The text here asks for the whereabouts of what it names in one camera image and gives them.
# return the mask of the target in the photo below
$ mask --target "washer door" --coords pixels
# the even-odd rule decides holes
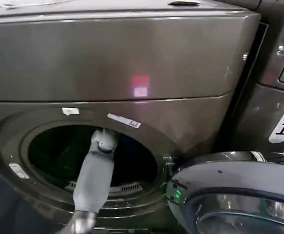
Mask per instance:
[[[284,234],[284,165],[191,165],[173,176],[167,197],[172,213],[190,234]]]

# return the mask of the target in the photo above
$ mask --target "front-load washer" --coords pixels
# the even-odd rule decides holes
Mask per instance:
[[[208,153],[260,15],[213,1],[0,7],[0,175],[65,223],[96,129],[119,134],[97,228],[170,229],[173,164]]]

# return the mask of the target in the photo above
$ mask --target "screw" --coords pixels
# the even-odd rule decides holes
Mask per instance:
[[[249,54],[248,52],[246,52],[246,53],[243,54],[243,61],[246,61],[246,60],[247,60],[248,54]]]
[[[284,44],[280,44],[276,52],[277,56],[284,56]]]
[[[278,46],[278,51],[284,51],[284,45]]]

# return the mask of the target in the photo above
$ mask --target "appliance side panel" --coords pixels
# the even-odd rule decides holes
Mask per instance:
[[[284,152],[284,141],[269,137],[284,115],[284,91],[250,82],[232,122],[231,142],[225,150]]]
[[[239,78],[256,21],[250,13],[0,24],[0,101],[220,96]]]

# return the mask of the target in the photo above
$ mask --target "robotic arm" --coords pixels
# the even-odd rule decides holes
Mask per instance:
[[[115,132],[96,130],[74,190],[75,212],[58,234],[88,234],[95,226],[96,214],[106,202],[114,170]]]

